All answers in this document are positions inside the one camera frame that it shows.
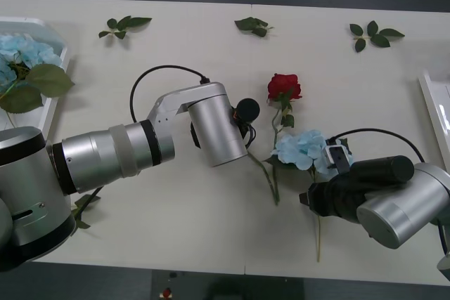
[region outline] white table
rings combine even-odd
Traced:
[[[424,67],[450,70],[449,14],[109,0],[0,0],[0,8],[2,15],[50,22],[72,49],[68,72],[77,85],[57,108],[50,132],[55,142],[131,123],[134,80],[170,63],[222,82],[232,103],[248,96],[259,101],[252,151],[261,159],[269,156],[273,138],[266,85],[279,72],[298,74],[302,84],[295,131],[316,128],[332,136],[385,128],[442,166],[416,79]],[[153,21],[124,41],[98,39],[107,19],[126,15]],[[250,15],[275,26],[268,38],[236,29],[233,21]],[[356,54],[348,24],[371,20],[406,38],[392,48],[368,46]],[[143,119],[160,95],[197,82],[184,72],[152,74],[136,92],[136,116]],[[174,161],[108,186],[85,213],[92,227],[40,261],[448,285],[436,269],[442,250],[431,225],[390,250],[361,226],[326,218],[317,263],[314,217],[298,201],[308,178],[286,174],[275,207],[250,159],[208,168],[192,143],[189,122],[188,115],[176,119]],[[416,161],[407,145],[389,136],[359,134],[349,144],[356,159],[403,154]]]

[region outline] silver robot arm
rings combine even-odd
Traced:
[[[350,166],[343,145],[327,146],[324,155],[339,174],[313,183],[300,202],[319,216],[360,223],[387,248],[399,248],[450,207],[450,175],[435,165],[414,165],[405,156],[394,156]],[[443,240],[450,244],[450,228],[445,231]],[[445,254],[437,267],[450,280],[450,253]]]
[[[189,112],[211,166],[246,156],[225,88],[209,83],[159,98],[148,119],[45,143],[40,130],[0,131],[0,270],[36,259],[75,228],[72,193],[137,175],[174,158],[171,123]]]

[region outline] white tray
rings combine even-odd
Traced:
[[[60,35],[44,21],[35,18],[0,17],[0,35],[1,34],[28,34],[35,41],[52,46],[54,53],[60,56],[63,61],[63,69],[67,70],[70,59],[67,44]],[[31,112],[26,112],[24,114],[10,114],[15,126],[35,126],[38,129],[41,129],[42,134],[47,138],[58,99],[46,98],[43,96],[42,103],[44,104],[43,107],[39,107]],[[12,127],[6,113],[0,109],[0,130]]]
[[[419,82],[446,170],[450,172],[450,75],[433,76],[424,71]]]

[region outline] cable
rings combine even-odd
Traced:
[[[256,129],[249,123],[247,124],[248,131],[250,132],[250,137],[248,138],[248,142],[245,147],[248,149],[252,142],[256,139]]]
[[[187,72],[191,72],[193,74],[198,75],[202,79],[200,80],[200,84],[209,84],[210,79],[208,79],[205,75],[197,72],[196,70],[192,70],[190,68],[186,68],[183,66],[177,66],[177,65],[162,65],[157,66],[154,68],[150,68],[149,70],[146,70],[138,79],[136,82],[134,82],[133,88],[131,89],[131,93],[129,94],[129,112],[131,113],[131,118],[133,119],[133,122],[136,123],[136,116],[134,115],[134,108],[133,108],[133,98],[134,98],[134,91],[136,90],[136,87],[138,86],[139,82],[148,74],[151,72],[154,72],[156,70],[161,70],[163,68],[174,68],[176,70],[185,70]]]
[[[362,131],[374,131],[374,132],[377,132],[377,133],[385,133],[385,134],[387,134],[387,135],[391,135],[391,136],[400,138],[402,141],[408,143],[408,145],[409,145],[411,148],[413,148],[413,150],[414,150],[414,152],[416,153],[417,157],[419,157],[419,160],[420,160],[422,163],[425,163],[425,160],[423,159],[422,154],[420,153],[420,151],[418,150],[418,148],[417,148],[410,140],[408,140],[407,138],[403,137],[402,135],[399,135],[399,134],[397,134],[397,133],[393,133],[392,131],[388,131],[388,130],[384,130],[384,129],[377,129],[377,128],[361,128],[361,129],[353,129],[353,130],[350,130],[350,131],[346,131],[346,132],[344,132],[344,133],[340,133],[340,134],[338,134],[338,135],[336,135],[336,136],[333,136],[333,137],[330,138],[329,140],[332,141],[332,142],[334,142],[334,141],[336,141],[336,139],[338,139],[339,137],[343,137],[343,136],[345,136],[345,135],[350,135],[351,133],[360,133],[360,132],[362,132]]]
[[[87,201],[84,202],[84,204],[82,205],[82,207],[79,208],[78,212],[74,215],[75,220],[79,219],[81,220],[82,218],[82,213],[84,211],[84,209],[86,209],[89,205],[89,203],[92,202],[92,200],[94,199],[95,196],[97,196],[97,194],[100,192],[100,190],[103,188],[103,186],[97,188],[94,190],[94,192],[92,193],[92,195],[89,196],[89,198],[87,199]]]
[[[447,243],[445,241],[444,229],[439,219],[437,220],[437,229],[439,230],[439,238],[441,240],[442,249],[444,250],[444,254],[447,254],[449,250],[447,249]]]

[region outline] green leaf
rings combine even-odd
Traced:
[[[354,49],[357,53],[361,52],[366,47],[366,40],[358,39],[354,45]]]
[[[294,117],[292,115],[286,115],[283,120],[283,126],[294,127]]]
[[[357,24],[350,24],[350,30],[354,35],[357,35],[358,37],[364,34],[362,27]]]
[[[42,107],[41,92],[31,86],[15,87],[0,100],[0,108],[12,114],[30,112],[38,107]]]
[[[269,163],[271,166],[276,167],[277,169],[298,170],[298,168],[293,163],[282,163],[282,161],[278,159],[277,155],[272,155],[268,159],[265,159],[263,162]]]
[[[389,40],[386,39],[383,35],[375,34],[373,37],[371,37],[371,41],[378,47],[386,48],[390,47],[391,44],[389,43]]]
[[[400,37],[400,38],[402,38],[405,36],[405,34],[402,34],[399,31],[396,31],[392,28],[385,28],[383,30],[380,30],[380,33],[378,33],[378,34],[381,34],[385,37]]]
[[[150,22],[152,18],[140,18],[135,17],[128,20],[127,27],[134,28],[145,25],[147,22]]]
[[[108,27],[110,28],[110,29],[115,29],[116,27],[117,27],[117,20],[116,19],[114,19],[114,18],[111,18],[111,19],[109,19],[107,22],[106,22],[106,24],[108,25]]]
[[[345,146],[347,148],[347,151],[349,152],[349,155],[352,154],[352,152],[350,151],[349,148],[349,141],[346,138],[339,138],[340,139],[340,144],[342,144],[343,146]]]
[[[370,21],[369,24],[367,25],[367,34],[370,37],[373,37],[375,34],[377,34],[377,32],[378,32],[377,23],[374,20]]]
[[[261,19],[255,18],[256,22],[258,23],[258,25],[261,25],[263,27],[267,27],[269,26],[269,24],[265,21],[262,21]]]
[[[125,34],[126,34],[125,31],[114,33],[114,35],[121,40],[123,40],[123,38],[125,38]]]
[[[82,207],[84,205],[84,203],[87,202],[89,197],[91,197],[91,195],[83,195],[83,197],[81,197],[79,200],[77,200],[75,202],[75,205],[77,205],[78,207]],[[89,204],[92,204],[93,202],[96,202],[98,200],[100,200],[100,197],[94,196],[94,198],[92,199],[92,201]]]
[[[128,20],[130,20],[131,16],[127,15],[125,18],[120,19],[120,21],[117,23],[117,29],[119,31],[123,31],[127,28]]]
[[[258,27],[252,30],[252,33],[258,37],[264,38],[267,34],[267,30],[265,28]]]
[[[101,31],[100,33],[98,33],[98,37],[103,38],[103,37],[106,37],[110,33],[111,32],[109,32],[109,31]]]
[[[235,20],[234,23],[241,31],[251,31],[258,26],[258,22],[253,17],[248,17],[242,20]]]
[[[74,85],[62,68],[48,64],[34,66],[27,75],[27,82],[47,98],[58,98]]]
[[[76,222],[77,222],[77,228],[82,228],[83,230],[86,230],[91,227],[89,224],[86,224],[85,222],[80,221],[79,219],[77,219]]]

